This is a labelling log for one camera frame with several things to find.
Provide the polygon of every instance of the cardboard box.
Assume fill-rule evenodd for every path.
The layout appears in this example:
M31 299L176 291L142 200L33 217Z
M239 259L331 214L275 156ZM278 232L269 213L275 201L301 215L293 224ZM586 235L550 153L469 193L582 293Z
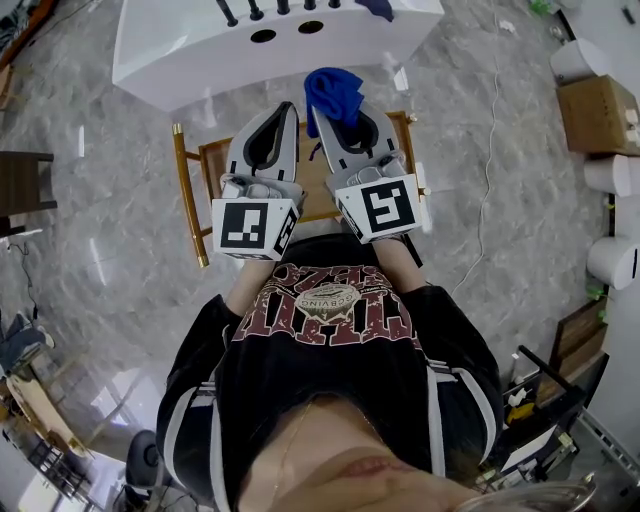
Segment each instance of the cardboard box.
M632 127L626 118L638 103L610 76L560 87L557 95L570 151L640 156L640 146L627 139Z

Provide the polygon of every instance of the cable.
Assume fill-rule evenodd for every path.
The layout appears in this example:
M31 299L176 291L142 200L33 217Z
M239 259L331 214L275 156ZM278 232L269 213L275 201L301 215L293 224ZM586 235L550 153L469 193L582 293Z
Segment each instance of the cable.
M496 12L496 7L494 4L494 0L491 0L491 8L493 9L493 23L495 25L495 36L496 36L496 44L498 43L498 34L499 34L499 28L498 28L498 14ZM480 261L482 261L482 258L484 258L484 239L483 239L483 234L482 234L482 229L484 226L484 206L487 203L487 199L489 198L489 194L491 194L491 191L493 190L492 186L491 186L491 179L489 178L489 166L491 165L491 162L493 161L493 135L496 131L496 125L497 125L497 119L496 119L496 104L498 103L498 100L500 99L500 88L498 87L498 77L500 76L500 65L498 64L498 56L497 56L497 49L494 48L493 50L493 60L496 64L496 74L493 77L493 85L495 86L496 89L496 96L495 99L493 100L493 104L491 105L491 115L493 116L493 125L491 126L491 132L489 133L489 159L487 160L487 165L484 168L484 176L487 179L487 193L484 195L484 198L482 199L482 203L480 204L480 217L478 220L478 241L480 242L480 256L478 256L478 258L476 259L476 261L473 263L473 265L471 265L471 267L469 267L469 270L467 270L467 273L464 275L464 277L462 278L462 280L456 285L456 287L453 289L453 292L451 292L451 295L455 295L456 291L458 290L458 288L460 288L465 281L467 280L467 278L469 277L469 275L471 275L471 272L473 272L473 269L475 269L478 266L478 263L480 263Z
M176 503L178 503L182 498L186 498L187 496L189 496L189 498L191 498L193 500L193 504L196 506L196 508L198 508L198 502L196 501L196 499L191 496L191 494L187 493L187 494L183 494L182 496L180 496L179 498L177 498L176 500L172 501L171 503L169 503L169 505L167 505L166 507L164 507L162 509L162 511L164 512L165 510L173 507Z
M160 505L162 505L162 502L163 502L163 500L164 500L164 497L167 495L167 492L168 492L168 491L169 491L169 486L167 485L167 486L164 488L164 492L162 493L162 496L160 496L160 500L158 501L158 504L156 505L155 510L160 510L160 512L164 512L164 510L166 509L166 507L165 507L165 508L163 508L163 509L160 509Z
M69 18L73 17L75 14L77 14L78 12L80 12L82 9L84 9L85 7L87 7L89 4L92 4L95 0L89 0L88 2L85 2L84 4L82 4L80 7L76 8L74 11L72 11L70 14L67 14L64 18L60 18L58 21L56 21L53 25L51 25L51 27L49 27L45 32L43 32L42 34L40 34L38 36L37 39L34 39L33 41L31 41L31 43L29 43L29 46L33 46L37 41L40 41L40 39L42 39L44 36L46 36L49 32L51 32L54 28L56 28L58 25L60 25L60 23L62 23L65 20L68 20Z
M27 267L25 266L25 261L27 259L27 256L29 256L29 248L27 247L27 242L25 242L23 244L23 247L20 247L18 244L9 244L8 249L11 250L12 247L15 247L16 249L18 249L20 251L20 254L22 254L22 270L24 270L25 275L27 276L27 295L29 295L29 298L31 299L31 302L33 302L33 314L32 314L32 320L27 322L24 327L27 326L33 326L33 322L35 320L37 320L38 318L38 304L36 303L35 299L33 298L33 295L31 295L31 289L33 288L33 281L31 280L31 276L29 275L29 272L27 271ZM7 342L9 341L11 338L13 338L16 334L18 334L18 332L13 333L11 336L4 338L4 341Z

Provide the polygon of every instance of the hole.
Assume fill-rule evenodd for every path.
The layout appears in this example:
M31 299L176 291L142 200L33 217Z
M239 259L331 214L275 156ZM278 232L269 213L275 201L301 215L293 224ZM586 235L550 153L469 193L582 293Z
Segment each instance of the hole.
M266 43L271 41L274 37L276 37L276 33L273 30L265 29L258 30L256 33L251 35L251 40L254 43Z
M298 32L301 34L315 34L320 32L324 27L324 23L321 21L306 21L298 27Z

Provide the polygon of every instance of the lips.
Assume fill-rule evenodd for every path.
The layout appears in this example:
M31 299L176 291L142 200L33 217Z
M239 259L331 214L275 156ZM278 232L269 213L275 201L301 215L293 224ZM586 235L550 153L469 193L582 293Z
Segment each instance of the lips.
M382 456L366 457L349 464L338 474L338 478L367 478L385 470L401 471L403 473L416 471L415 468L398 459Z

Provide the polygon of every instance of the graphic print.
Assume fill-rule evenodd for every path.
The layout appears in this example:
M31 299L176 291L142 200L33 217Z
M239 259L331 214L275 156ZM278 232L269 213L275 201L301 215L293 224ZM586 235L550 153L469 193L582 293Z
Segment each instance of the graphic print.
M363 188L362 199L374 233L415 222L411 201L402 181Z
M350 284L325 284L306 290L296 299L296 307L310 318L323 324L334 318L347 318L353 305L360 300L360 292Z
M410 339L420 349L409 312L380 269L373 266L279 266L233 341L275 332L310 345Z
M224 210L220 247L263 249L266 226L266 203L228 203Z

